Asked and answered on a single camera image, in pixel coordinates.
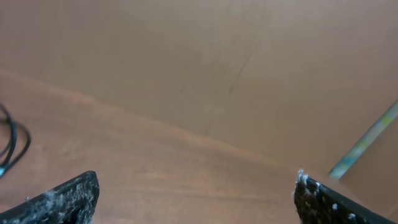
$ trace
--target worn black surface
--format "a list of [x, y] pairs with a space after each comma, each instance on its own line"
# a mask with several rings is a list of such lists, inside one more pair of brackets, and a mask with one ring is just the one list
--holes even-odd
[[0, 214], [5, 223], [91, 223], [100, 195], [93, 171], [85, 172], [58, 187]]
[[294, 204], [304, 224], [394, 223], [304, 175], [302, 170], [297, 177]]

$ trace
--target cable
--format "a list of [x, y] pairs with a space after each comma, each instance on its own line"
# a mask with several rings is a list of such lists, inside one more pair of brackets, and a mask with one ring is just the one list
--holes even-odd
[[[0, 119], [0, 124], [6, 124], [9, 126], [10, 129], [10, 140], [7, 146], [3, 149], [3, 151], [0, 152], [0, 157], [2, 157], [8, 151], [5, 160], [0, 164], [0, 177], [2, 177], [26, 153], [32, 139], [28, 129], [23, 124], [14, 121], [11, 118], [11, 115], [6, 109], [6, 107], [3, 106], [1, 103], [0, 103], [0, 111], [2, 111], [6, 116], [4, 119]], [[12, 153], [14, 153], [15, 146], [17, 144], [17, 129], [20, 129], [26, 135], [26, 143], [22, 151], [13, 160], [11, 160]]]

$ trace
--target black cable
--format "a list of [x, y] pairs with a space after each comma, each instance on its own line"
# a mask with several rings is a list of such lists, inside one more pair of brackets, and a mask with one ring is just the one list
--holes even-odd
[[[9, 126], [10, 129], [10, 140], [7, 146], [3, 149], [3, 151], [0, 152], [0, 157], [1, 157], [5, 155], [5, 153], [7, 153], [8, 151], [5, 160], [0, 164], [0, 177], [2, 177], [26, 153], [26, 151], [30, 146], [31, 137], [28, 129], [23, 124], [14, 121], [11, 118], [11, 115], [6, 109], [6, 107], [3, 106], [1, 103], [0, 103], [0, 111], [2, 111], [6, 116], [4, 119], [0, 119], [0, 124], [6, 124]], [[26, 143], [22, 151], [13, 160], [11, 160], [12, 153], [14, 153], [15, 146], [17, 144], [17, 129], [20, 129], [26, 135]]]

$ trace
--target wire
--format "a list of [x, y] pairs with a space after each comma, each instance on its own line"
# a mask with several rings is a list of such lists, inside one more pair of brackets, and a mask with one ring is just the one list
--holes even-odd
[[[6, 109], [4, 105], [0, 103], [0, 111], [2, 111], [5, 114], [4, 119], [0, 119], [0, 124], [6, 124], [9, 126], [10, 129], [10, 140], [7, 144], [7, 146], [3, 149], [3, 151], [0, 152], [0, 157], [5, 155], [7, 153], [7, 156], [5, 160], [0, 164], [0, 177], [2, 177], [15, 163], [17, 163], [22, 156], [26, 153], [30, 146], [30, 142], [32, 141], [32, 138], [30, 136], [29, 130], [21, 123], [18, 123], [17, 121], [14, 121], [11, 118], [10, 113]], [[11, 160], [11, 156], [14, 153], [16, 144], [17, 144], [17, 129], [20, 129], [26, 136], [26, 142], [25, 146], [23, 147], [22, 151], [13, 159]]]

